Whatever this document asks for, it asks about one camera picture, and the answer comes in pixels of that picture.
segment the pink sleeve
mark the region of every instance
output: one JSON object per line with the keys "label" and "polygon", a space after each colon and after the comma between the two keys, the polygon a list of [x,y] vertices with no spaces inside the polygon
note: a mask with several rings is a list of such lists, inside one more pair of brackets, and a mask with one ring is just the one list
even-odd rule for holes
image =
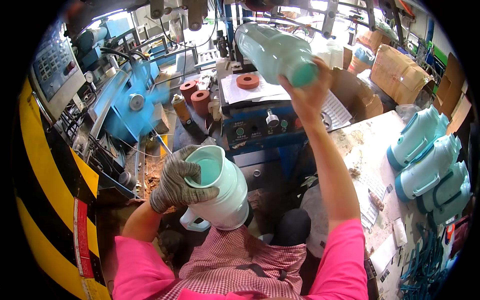
{"label": "pink sleeve", "polygon": [[152,243],[116,236],[115,245],[119,265],[113,299],[145,299],[175,280]]}
{"label": "pink sleeve", "polygon": [[312,300],[368,299],[364,249],[360,220],[345,221],[330,232],[317,277],[307,297]]}

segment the red checkered apron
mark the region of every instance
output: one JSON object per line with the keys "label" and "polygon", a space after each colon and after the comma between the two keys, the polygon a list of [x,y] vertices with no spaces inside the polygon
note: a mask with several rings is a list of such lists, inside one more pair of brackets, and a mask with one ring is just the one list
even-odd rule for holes
{"label": "red checkered apron", "polygon": [[[252,236],[245,226],[221,231],[211,228],[205,242],[195,247],[188,263],[180,269],[179,280],[160,291],[155,299],[176,299],[187,288],[203,294],[255,292],[254,299],[289,297],[303,299],[300,266],[307,255],[306,245],[270,246]],[[251,268],[256,264],[265,277]]]}

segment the red label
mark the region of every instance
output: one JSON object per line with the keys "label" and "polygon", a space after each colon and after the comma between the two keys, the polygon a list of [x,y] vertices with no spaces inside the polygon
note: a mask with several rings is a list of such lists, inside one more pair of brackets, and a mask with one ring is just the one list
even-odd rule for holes
{"label": "red label", "polygon": [[87,236],[87,204],[75,197],[73,215],[73,239],[75,245],[75,256],[80,276],[93,278],[92,263],[88,250]]}

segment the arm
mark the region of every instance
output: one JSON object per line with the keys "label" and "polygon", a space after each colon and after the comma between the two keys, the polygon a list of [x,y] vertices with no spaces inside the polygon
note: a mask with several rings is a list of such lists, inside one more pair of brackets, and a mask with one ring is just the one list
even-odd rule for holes
{"label": "arm", "polygon": [[198,147],[189,145],[166,159],[158,188],[150,194],[150,201],[143,203],[128,218],[123,237],[152,242],[162,213],[169,207],[204,202],[218,195],[218,188],[193,189],[183,180],[186,176],[193,177],[197,182],[201,180],[200,166],[184,161]]}
{"label": "arm", "polygon": [[347,167],[321,119],[322,105],[332,82],[330,69],[320,58],[313,62],[319,68],[319,75],[311,85],[294,88],[283,76],[278,81],[290,94],[292,106],[309,138],[331,232],[346,220],[360,219],[360,206]]}
{"label": "arm", "polygon": [[318,182],[327,209],[328,231],[346,220],[360,219],[357,193],[347,167],[321,120],[304,125],[317,165]]}
{"label": "arm", "polygon": [[328,215],[328,241],[308,298],[367,299],[367,276],[363,268],[365,237],[357,194],[320,117],[332,77],[323,60],[316,58],[314,62],[319,76],[306,88],[293,88],[286,78],[279,78],[310,140]]}
{"label": "arm", "polygon": [[157,235],[161,219],[162,215],[146,201],[128,218],[121,236],[151,243]]}
{"label": "arm", "polygon": [[197,148],[190,145],[167,157],[158,188],[150,194],[150,200],[128,218],[122,235],[115,237],[118,270],[114,299],[145,299],[167,289],[175,280],[152,241],[162,213],[169,207],[204,202],[218,195],[217,188],[193,189],[183,180],[185,176],[200,180],[200,166],[183,161]]}

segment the dark pants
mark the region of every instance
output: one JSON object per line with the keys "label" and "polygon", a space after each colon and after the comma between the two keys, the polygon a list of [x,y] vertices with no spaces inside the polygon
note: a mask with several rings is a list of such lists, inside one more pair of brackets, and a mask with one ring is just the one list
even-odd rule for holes
{"label": "dark pants", "polygon": [[295,208],[283,214],[275,227],[272,246],[296,246],[305,244],[310,235],[311,220],[307,212]]}

